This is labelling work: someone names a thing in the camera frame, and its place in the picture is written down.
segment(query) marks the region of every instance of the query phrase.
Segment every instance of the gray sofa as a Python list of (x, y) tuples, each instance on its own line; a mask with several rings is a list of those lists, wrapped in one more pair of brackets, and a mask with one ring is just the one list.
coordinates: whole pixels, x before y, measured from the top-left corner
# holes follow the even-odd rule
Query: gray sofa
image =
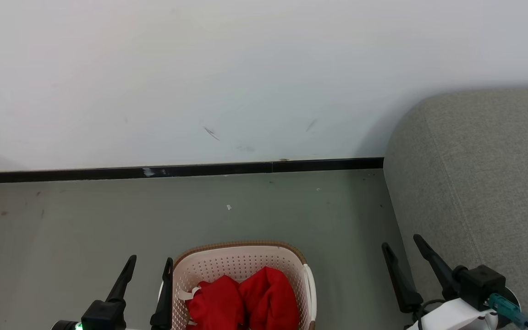
[(413, 242), (453, 268), (485, 264), (528, 313), (528, 88), (446, 94), (417, 105), (390, 138), (384, 175), (417, 290), (441, 287)]

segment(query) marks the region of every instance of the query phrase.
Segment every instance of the basket handle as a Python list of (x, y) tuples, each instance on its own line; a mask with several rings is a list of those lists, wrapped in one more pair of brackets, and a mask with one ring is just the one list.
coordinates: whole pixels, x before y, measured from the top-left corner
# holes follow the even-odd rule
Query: basket handle
[(307, 274), (308, 280), (308, 292), (311, 298), (308, 304), (308, 314), (311, 316), (311, 321), (315, 321), (317, 317), (317, 289), (315, 287), (315, 279), (313, 278), (313, 272), (307, 264), (302, 265), (304, 267), (305, 274)]

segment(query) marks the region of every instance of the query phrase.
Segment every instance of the cable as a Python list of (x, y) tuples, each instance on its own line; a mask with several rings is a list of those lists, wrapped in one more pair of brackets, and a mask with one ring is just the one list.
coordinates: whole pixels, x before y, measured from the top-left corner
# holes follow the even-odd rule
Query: cable
[(411, 326), (415, 325), (416, 321), (417, 321), (417, 312), (413, 312), (413, 314), (412, 314), (412, 324), (403, 326), (402, 330), (407, 330), (408, 328), (411, 328)]
[(518, 328), (528, 328), (528, 315), (523, 313), (520, 307), (509, 299), (494, 293), (488, 298), (488, 305), (497, 311), (499, 315), (511, 320)]
[(421, 322), (421, 318), (423, 318), (423, 315), (425, 315), (425, 307), (431, 305), (432, 303), (445, 303), (446, 301), (443, 299), (433, 299), (429, 300), (428, 302), (421, 305), (421, 308), (419, 308), (419, 311), (417, 312), (419, 314), (419, 320), (417, 326), (419, 326), (419, 330), (423, 330), (423, 323)]

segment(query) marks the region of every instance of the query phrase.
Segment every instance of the wall mark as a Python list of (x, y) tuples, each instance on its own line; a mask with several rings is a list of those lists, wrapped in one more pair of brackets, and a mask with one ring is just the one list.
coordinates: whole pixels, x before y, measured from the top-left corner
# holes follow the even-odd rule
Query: wall mark
[(317, 123), (317, 118), (315, 118), (315, 119), (313, 119), (313, 121), (311, 121), (311, 123), (307, 127), (306, 132), (308, 132), (308, 130), (310, 130), (311, 127), (315, 126), (316, 123)]
[(254, 152), (254, 148), (252, 148), (252, 146), (239, 146), (236, 149), (241, 152), (247, 152), (247, 153)]
[(209, 135), (211, 135), (215, 140), (218, 140), (218, 141), (221, 141), (219, 140), (219, 138), (215, 135), (215, 132), (208, 129), (207, 127), (203, 126), (203, 128), (205, 129), (205, 131), (207, 131), (207, 133), (209, 133)]

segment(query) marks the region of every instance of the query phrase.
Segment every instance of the red cloth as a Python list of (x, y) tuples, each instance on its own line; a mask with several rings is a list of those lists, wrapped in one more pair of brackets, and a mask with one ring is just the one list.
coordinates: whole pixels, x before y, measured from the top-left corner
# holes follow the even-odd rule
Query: red cloth
[(299, 308), (283, 272), (264, 267), (239, 285), (251, 330), (296, 330)]
[(251, 330), (296, 330), (299, 326), (295, 293), (279, 270), (264, 267), (242, 284), (223, 276), (199, 286), (186, 302), (197, 323), (187, 330), (237, 330), (240, 324)]
[(237, 282), (222, 276), (213, 283), (201, 282), (193, 299), (188, 300), (189, 315), (196, 326), (192, 330), (237, 330), (244, 322), (243, 302), (237, 292)]

